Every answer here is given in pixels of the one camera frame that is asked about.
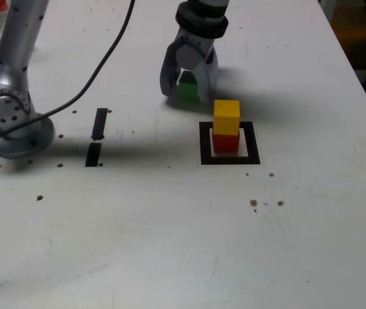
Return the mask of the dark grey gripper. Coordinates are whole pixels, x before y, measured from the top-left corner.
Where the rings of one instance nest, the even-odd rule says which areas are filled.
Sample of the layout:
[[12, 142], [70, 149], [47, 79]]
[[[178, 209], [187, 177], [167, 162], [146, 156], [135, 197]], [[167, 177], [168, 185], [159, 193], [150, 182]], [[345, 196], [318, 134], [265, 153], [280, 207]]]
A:
[[166, 50], [160, 71], [162, 94], [169, 97], [179, 78], [180, 86], [185, 84], [193, 88], [193, 95], [197, 91], [196, 96], [201, 103], [210, 103], [215, 95], [217, 77], [218, 59], [214, 40], [194, 35], [180, 27]]

